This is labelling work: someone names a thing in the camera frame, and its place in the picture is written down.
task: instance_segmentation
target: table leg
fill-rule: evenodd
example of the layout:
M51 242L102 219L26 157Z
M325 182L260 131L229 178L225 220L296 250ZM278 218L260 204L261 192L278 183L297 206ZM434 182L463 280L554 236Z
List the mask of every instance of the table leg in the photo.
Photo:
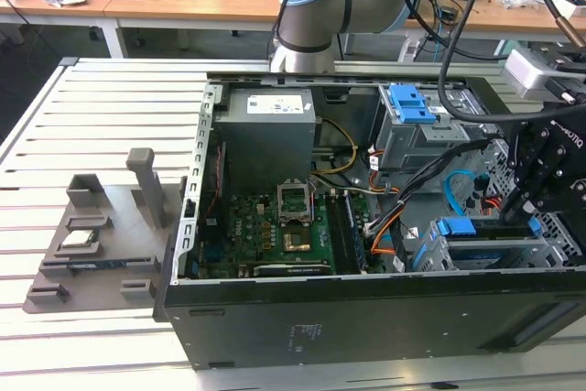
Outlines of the table leg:
M418 53L419 45L421 44L421 39L425 37L425 33L420 31L406 31L405 33L405 41L403 42L403 46L401 47L401 52L399 52L399 62L413 62L415 59L415 55Z
M346 34L344 41L344 55L351 55L353 53L354 34Z
M187 50L190 48L190 35L187 29L177 30L177 40L179 42L179 49Z
M127 58L128 51L126 50L125 38L117 20L115 18L102 19L98 21L98 26L102 29L103 37L110 51L110 57L113 59Z

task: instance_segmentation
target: blue clip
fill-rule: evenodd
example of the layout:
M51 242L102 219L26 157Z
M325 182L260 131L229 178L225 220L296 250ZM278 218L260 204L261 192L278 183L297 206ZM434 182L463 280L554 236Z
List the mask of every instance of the blue clip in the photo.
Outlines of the blue clip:
M399 113L399 121L407 124L433 124L436 117L425 105L425 97L413 85L389 86L391 104Z
M529 228L531 228L533 235L537 236L543 233L543 227L541 226L541 222L537 219L535 215L529 219L529 222L527 224L529 225Z
M476 235L476 228L468 217L445 217L438 220L441 235Z

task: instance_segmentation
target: lab floor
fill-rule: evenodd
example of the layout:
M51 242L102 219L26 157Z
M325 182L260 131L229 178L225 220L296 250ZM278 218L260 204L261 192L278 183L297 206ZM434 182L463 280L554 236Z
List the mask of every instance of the lab floor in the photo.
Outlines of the lab floor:
M98 41L89 38L83 27L28 27L22 26L25 43L14 46L9 41L0 45L0 142L10 132L21 114L35 98L49 75L64 56L109 57L107 47L100 36ZM59 53L49 48L38 32ZM231 37L228 31L190 31L190 49L178 46L177 31L173 29L144 29L140 37L146 45L135 45L138 31L125 29L125 41L132 58L158 59L236 59L259 60L266 54L266 32L240 32ZM347 60L392 61L397 60L402 38L382 35L359 35L354 41L354 53ZM464 40L459 46L476 53L492 54L495 41ZM432 61L435 45L428 43L418 61ZM456 56L454 61L466 61Z

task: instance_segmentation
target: sticker label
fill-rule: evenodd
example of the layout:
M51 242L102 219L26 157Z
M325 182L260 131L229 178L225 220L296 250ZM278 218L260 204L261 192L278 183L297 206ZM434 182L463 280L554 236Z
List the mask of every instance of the sticker label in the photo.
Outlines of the sticker label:
M393 258L393 266L397 270L397 272L405 272L405 263L399 260L399 257L395 255Z
M246 103L249 114L303 114L301 95L250 95Z
M321 336L321 324L293 325L289 328L287 351L303 353Z
M431 105L429 111L433 114L448 114L448 111L443 105Z
M405 238L419 238L419 229L417 228L417 226L409 228L407 230L407 234L405 235Z
M377 156L370 156L370 169L374 171L378 171L378 157Z

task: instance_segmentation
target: yellow wire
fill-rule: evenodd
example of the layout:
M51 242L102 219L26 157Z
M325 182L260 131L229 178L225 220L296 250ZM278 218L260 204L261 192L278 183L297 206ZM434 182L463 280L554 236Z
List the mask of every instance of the yellow wire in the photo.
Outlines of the yellow wire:
M328 123L330 123L331 125L336 127L338 130L340 130L343 133L344 136L346 136L346 139L348 139L350 144L352 144L352 157L350 157L350 161L346 165L342 165L341 167L332 168L332 169L316 169L316 170L312 171L312 174L342 173L343 171L345 171L348 168L351 168L352 165L354 165L354 162L356 161L356 157L357 157L356 150L358 149L358 146L354 143L351 136L348 135L348 132L346 132L338 123L335 123L331 119L328 119L328 118L321 118L321 119L324 121L327 121Z

